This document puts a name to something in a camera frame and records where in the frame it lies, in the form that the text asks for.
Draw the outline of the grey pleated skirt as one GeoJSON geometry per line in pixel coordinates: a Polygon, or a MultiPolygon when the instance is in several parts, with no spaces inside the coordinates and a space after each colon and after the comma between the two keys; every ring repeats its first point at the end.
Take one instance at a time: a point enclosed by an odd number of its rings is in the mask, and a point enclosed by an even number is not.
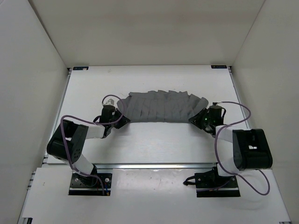
{"type": "Polygon", "coordinates": [[[187,91],[130,92],[117,102],[118,109],[132,123],[187,123],[207,106],[206,98],[187,91]]]}

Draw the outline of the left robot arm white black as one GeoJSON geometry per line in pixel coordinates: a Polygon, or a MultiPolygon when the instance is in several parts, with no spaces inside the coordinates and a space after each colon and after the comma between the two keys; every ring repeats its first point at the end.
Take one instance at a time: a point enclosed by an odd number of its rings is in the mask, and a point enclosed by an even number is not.
{"type": "Polygon", "coordinates": [[[47,153],[68,164],[87,187],[99,184],[103,188],[104,183],[98,176],[96,166],[83,155],[85,141],[104,139],[112,129],[120,129],[129,122],[130,119],[112,105],[103,106],[101,115],[92,122],[64,115],[47,144],[47,153]]]}

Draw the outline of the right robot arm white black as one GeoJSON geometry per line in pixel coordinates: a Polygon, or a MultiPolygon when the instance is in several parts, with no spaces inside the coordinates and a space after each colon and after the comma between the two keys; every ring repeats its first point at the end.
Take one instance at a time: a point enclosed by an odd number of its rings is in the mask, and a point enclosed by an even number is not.
{"type": "Polygon", "coordinates": [[[197,128],[214,137],[216,165],[210,171],[195,173],[187,178],[184,185],[195,185],[201,191],[213,191],[221,188],[234,188],[236,177],[245,170],[271,168],[273,158],[263,129],[240,129],[237,123],[224,124],[226,109],[218,103],[204,108],[189,119],[197,128]],[[232,143],[232,158],[221,161],[218,141],[232,143]]]}

